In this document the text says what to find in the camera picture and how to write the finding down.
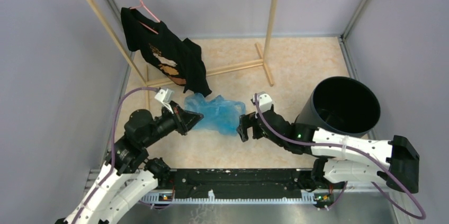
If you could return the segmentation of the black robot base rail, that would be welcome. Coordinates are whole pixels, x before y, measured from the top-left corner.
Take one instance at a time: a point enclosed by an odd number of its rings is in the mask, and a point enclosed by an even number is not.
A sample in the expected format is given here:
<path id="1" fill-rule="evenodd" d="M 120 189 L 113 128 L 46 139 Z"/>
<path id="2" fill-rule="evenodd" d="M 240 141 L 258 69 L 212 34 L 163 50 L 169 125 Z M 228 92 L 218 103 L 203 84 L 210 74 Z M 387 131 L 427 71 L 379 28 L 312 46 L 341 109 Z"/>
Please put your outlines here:
<path id="1" fill-rule="evenodd" d="M 175 204 L 332 204 L 342 188 L 366 192 L 362 183 L 331 184 L 310 168 L 171 169 L 138 199 L 157 208 Z"/>

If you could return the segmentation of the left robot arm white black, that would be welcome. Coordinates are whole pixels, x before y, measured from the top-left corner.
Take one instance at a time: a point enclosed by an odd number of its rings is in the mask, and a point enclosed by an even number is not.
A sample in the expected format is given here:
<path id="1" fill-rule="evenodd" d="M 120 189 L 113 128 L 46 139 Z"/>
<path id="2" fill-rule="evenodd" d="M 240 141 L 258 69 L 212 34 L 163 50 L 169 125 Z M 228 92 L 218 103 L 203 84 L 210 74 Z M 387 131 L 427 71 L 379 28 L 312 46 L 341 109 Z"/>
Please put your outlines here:
<path id="1" fill-rule="evenodd" d="M 174 131 L 185 136 L 203 115 L 169 105 L 155 118 L 145 109 L 131 113 L 90 190 L 57 223 L 118 223 L 144 195 L 174 185 L 170 167 L 161 158 L 150 159 L 147 148 Z"/>

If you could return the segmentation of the blue plastic trash bag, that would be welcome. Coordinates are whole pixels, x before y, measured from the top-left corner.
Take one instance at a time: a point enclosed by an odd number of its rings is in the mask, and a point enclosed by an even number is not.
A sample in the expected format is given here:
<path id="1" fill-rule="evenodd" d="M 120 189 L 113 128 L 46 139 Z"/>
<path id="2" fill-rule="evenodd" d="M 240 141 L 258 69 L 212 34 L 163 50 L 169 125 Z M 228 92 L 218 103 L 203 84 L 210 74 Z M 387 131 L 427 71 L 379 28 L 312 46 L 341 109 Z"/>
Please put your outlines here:
<path id="1" fill-rule="evenodd" d="M 239 118 L 246 113 L 245 103 L 227 100 L 221 95 L 208 101 L 202 94 L 194 93 L 184 99 L 184 107 L 203 115 L 194 130 L 212 130 L 225 136 L 238 135 Z"/>

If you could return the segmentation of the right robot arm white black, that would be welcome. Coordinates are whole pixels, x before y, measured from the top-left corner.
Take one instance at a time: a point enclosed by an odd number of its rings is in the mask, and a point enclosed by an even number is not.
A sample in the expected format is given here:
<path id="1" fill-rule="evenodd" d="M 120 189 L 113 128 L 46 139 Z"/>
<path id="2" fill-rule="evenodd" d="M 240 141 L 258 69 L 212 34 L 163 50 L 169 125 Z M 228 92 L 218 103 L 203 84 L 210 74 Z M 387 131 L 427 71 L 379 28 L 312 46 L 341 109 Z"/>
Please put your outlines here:
<path id="1" fill-rule="evenodd" d="M 363 181 L 384 183 L 399 192 L 419 191 L 420 157 L 406 137 L 366 140 L 341 135 L 309 124 L 289 123 L 274 110 L 241 115 L 237 133 L 243 142 L 248 140 L 248 129 L 254 139 L 264 137 L 293 154 L 317 157 L 310 174 L 317 188 Z"/>

